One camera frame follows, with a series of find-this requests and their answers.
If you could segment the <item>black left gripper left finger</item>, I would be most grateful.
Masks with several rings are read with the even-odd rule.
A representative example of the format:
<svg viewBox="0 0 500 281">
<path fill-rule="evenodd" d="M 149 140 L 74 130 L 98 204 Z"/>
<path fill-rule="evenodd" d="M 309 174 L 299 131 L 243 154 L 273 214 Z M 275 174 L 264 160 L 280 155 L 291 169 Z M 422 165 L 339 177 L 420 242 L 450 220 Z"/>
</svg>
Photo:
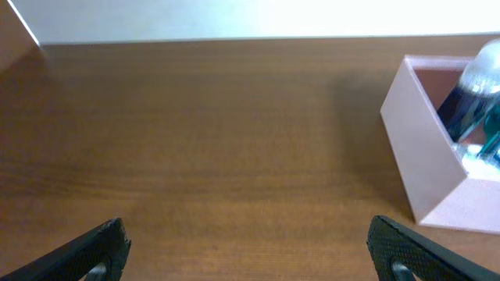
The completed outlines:
<svg viewBox="0 0 500 281">
<path fill-rule="evenodd" d="M 123 220 L 110 219 L 54 251 L 1 277 L 9 281 L 119 281 L 130 253 Z"/>
</svg>

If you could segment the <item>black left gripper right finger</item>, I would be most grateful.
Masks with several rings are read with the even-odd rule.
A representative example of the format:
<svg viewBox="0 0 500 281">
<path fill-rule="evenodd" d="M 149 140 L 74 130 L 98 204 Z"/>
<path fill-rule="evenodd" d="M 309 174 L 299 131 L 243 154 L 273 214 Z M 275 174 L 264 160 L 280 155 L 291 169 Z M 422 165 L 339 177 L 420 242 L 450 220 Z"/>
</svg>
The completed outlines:
<svg viewBox="0 0 500 281">
<path fill-rule="evenodd" d="M 499 281 L 498 273 L 384 215 L 372 218 L 366 244 L 379 280 Z"/>
</svg>

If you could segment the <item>teal mouthwash bottle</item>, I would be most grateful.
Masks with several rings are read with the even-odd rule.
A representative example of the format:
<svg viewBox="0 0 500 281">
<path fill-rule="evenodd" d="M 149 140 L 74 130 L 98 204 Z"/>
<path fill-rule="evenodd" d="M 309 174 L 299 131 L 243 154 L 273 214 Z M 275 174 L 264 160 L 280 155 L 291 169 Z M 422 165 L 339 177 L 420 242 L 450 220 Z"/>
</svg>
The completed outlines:
<svg viewBox="0 0 500 281">
<path fill-rule="evenodd" d="M 499 112 L 491 111 L 484 122 L 486 142 L 478 153 L 483 160 L 493 158 L 499 150 Z"/>
</svg>

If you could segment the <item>green white soap box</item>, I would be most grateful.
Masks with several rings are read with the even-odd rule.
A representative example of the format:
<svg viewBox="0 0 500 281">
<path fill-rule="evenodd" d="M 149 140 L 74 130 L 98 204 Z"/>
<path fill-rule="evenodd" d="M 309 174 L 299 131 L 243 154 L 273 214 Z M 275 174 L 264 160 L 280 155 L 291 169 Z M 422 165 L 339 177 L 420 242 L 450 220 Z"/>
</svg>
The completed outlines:
<svg viewBox="0 0 500 281">
<path fill-rule="evenodd" d="M 454 149 L 466 173 L 476 179 L 499 181 L 499 151 L 483 157 L 480 144 L 455 144 Z"/>
</svg>

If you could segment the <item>white cardboard box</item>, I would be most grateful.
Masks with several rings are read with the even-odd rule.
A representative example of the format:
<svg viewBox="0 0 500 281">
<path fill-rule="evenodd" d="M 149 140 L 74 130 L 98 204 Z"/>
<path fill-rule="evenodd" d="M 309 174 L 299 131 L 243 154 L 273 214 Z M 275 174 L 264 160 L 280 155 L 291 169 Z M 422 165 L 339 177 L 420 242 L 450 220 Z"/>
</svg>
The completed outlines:
<svg viewBox="0 0 500 281">
<path fill-rule="evenodd" d="M 498 233 L 498 175 L 464 166 L 436 113 L 469 61 L 407 55 L 380 114 L 416 223 Z"/>
</svg>

